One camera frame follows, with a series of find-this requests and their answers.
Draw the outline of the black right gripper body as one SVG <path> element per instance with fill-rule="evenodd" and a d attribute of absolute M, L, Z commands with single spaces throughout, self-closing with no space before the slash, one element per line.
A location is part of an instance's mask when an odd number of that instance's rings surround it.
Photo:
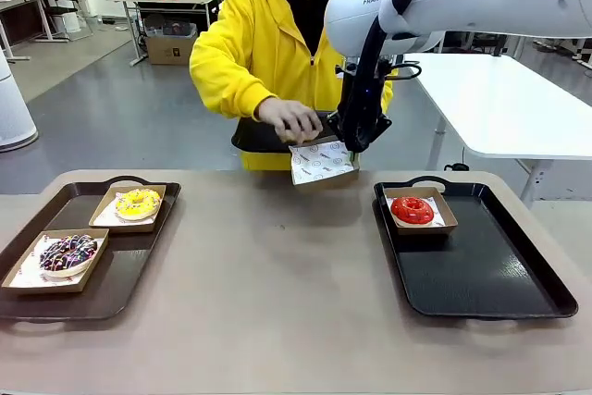
<path fill-rule="evenodd" d="M 354 63 L 335 67 L 342 76 L 341 97 L 337 109 L 327 115 L 327 124 L 341 142 L 356 138 L 374 142 L 392 124 L 382 107 L 382 93 L 391 70 L 388 60 L 379 60 L 369 76 L 364 67 Z"/>

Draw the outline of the person's right hand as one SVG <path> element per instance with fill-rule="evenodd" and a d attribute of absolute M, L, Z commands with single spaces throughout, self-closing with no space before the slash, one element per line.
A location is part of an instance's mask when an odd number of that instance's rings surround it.
<path fill-rule="evenodd" d="M 254 115 L 261 122 L 273 126 L 283 142 L 309 142 L 323 130 L 321 120 L 313 109 L 275 96 L 264 99 Z"/>

